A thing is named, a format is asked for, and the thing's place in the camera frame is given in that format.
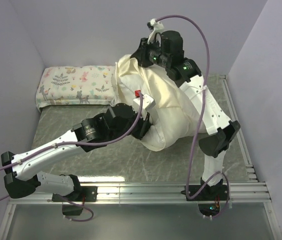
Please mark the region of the cream satin pillowcase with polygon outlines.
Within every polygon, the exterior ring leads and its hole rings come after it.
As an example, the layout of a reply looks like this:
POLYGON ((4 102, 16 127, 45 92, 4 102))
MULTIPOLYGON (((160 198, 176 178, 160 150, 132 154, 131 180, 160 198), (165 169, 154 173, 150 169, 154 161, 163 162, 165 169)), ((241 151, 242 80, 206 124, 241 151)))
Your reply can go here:
POLYGON ((170 80, 165 70, 157 65, 140 67, 135 58, 125 55, 115 64, 111 79, 115 99, 113 103, 124 103, 117 90, 117 79, 124 75, 141 76, 141 93, 150 95, 156 105, 150 110, 151 127, 141 143, 151 151, 161 151, 173 145, 178 139, 205 133, 205 125, 197 127, 199 113, 190 99, 170 80))

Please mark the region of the white pillow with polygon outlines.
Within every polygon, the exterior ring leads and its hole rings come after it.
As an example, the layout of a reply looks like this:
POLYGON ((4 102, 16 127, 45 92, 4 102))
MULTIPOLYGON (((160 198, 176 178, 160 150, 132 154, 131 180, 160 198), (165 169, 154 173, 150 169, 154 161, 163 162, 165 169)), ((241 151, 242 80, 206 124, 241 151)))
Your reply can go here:
POLYGON ((117 79, 117 90, 119 98, 126 104, 131 104, 135 98, 135 91, 141 90, 143 80, 138 74, 119 76, 117 79))

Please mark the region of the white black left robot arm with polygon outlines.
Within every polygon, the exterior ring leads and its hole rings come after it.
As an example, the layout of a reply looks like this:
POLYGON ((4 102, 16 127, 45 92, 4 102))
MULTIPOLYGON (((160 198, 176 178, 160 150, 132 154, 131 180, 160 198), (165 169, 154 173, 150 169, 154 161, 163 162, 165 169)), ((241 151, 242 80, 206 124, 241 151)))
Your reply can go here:
POLYGON ((60 137, 28 152, 1 155, 4 186, 12 199, 27 197, 34 192, 60 195, 70 201, 78 200, 82 187, 78 176, 54 175, 43 172, 49 164, 94 149, 116 143, 128 135, 141 139, 149 130, 150 105, 132 106, 118 103, 92 118, 86 118, 60 137))

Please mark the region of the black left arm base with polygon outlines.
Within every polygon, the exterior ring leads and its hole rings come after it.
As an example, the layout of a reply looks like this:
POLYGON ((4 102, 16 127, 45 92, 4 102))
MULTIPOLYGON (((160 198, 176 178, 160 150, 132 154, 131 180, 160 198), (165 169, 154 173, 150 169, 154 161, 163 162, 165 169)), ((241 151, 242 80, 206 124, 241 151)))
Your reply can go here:
POLYGON ((85 203, 94 203, 97 200, 97 186, 83 186, 79 193, 71 193, 67 196, 53 194, 53 203, 68 203, 62 205, 62 214, 66 217, 80 216, 85 203))

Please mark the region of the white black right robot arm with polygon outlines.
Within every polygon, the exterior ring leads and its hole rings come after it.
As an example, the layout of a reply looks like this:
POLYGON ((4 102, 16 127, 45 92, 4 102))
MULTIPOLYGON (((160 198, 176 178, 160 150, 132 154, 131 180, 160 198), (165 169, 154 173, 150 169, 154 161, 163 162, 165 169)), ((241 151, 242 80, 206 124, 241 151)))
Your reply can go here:
POLYGON ((183 38, 179 32, 168 30, 142 38, 132 58, 137 59, 140 67, 158 65, 164 68, 167 76, 199 112, 199 123, 204 124, 208 134, 199 140, 205 160, 201 194, 212 200, 223 183, 224 157, 241 128, 239 122, 224 113, 208 89, 198 65, 184 56, 183 38))

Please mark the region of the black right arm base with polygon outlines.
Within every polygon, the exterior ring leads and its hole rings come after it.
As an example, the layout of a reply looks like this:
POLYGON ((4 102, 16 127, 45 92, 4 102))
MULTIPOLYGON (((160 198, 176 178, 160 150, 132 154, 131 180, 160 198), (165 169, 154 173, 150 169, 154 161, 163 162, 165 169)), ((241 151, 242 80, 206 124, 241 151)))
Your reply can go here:
POLYGON ((203 218, 213 220, 219 216, 230 204, 230 184, 221 179, 216 185, 209 186, 202 179, 200 185, 188 186, 181 191, 187 202, 197 202, 203 218))

